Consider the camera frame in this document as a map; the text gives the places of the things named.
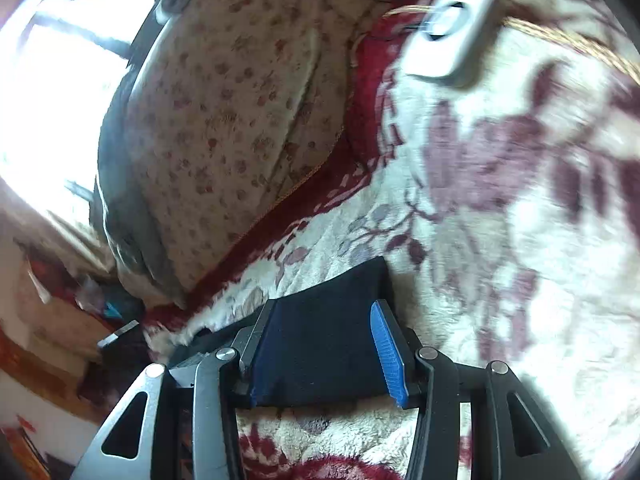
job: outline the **wall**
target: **wall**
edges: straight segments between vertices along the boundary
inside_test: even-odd
[[[29,436],[38,450],[76,465],[98,427],[49,404],[0,371],[0,426],[15,425],[19,414],[36,429]]]
[[[5,333],[18,345],[71,373],[80,372],[84,361],[63,349],[47,344],[30,333],[17,315],[15,288],[22,252],[13,242],[14,232],[0,219],[0,320]],[[91,442],[97,426],[77,418],[41,399],[0,370],[0,426],[17,424],[17,415],[33,424],[30,434],[42,453],[73,465]]]

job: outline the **fuzzy blanket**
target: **fuzzy blanket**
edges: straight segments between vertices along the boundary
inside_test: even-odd
[[[519,16],[638,60],[600,0],[514,1]],[[373,33],[415,19],[384,18]],[[510,28],[463,90],[403,74],[401,46],[360,43],[330,158],[197,286],[204,308],[150,314],[150,344],[162,357],[383,254],[399,316],[424,344],[465,364],[509,362],[584,478],[612,478],[640,435],[640,89]],[[388,399],[238,412],[247,476],[402,478],[415,418]]]

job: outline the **red floral pattern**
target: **red floral pattern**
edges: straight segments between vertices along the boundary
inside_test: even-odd
[[[168,24],[132,92],[126,140],[185,288],[328,155],[348,40],[386,7],[193,0]]]
[[[183,441],[190,442],[190,430]],[[402,480],[383,464],[369,464],[355,456],[327,455],[292,462],[270,436],[261,436],[257,424],[238,437],[247,480]],[[183,462],[191,458],[183,457]],[[183,468],[182,480],[191,480],[191,467]]]

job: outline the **triangular cutout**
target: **triangular cutout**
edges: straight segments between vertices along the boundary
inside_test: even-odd
[[[549,447],[549,442],[533,420],[527,407],[523,404],[518,394],[507,394],[507,405],[511,417],[511,429],[513,430],[513,444],[517,456],[530,456],[542,453]]]
[[[135,458],[138,456],[145,408],[146,393],[138,392],[102,444],[102,452],[104,454],[123,458]]]

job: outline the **black fabric strap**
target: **black fabric strap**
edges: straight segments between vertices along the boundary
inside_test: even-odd
[[[371,304],[393,308],[381,256],[276,300],[252,367],[253,406],[306,406],[387,393],[369,325]]]

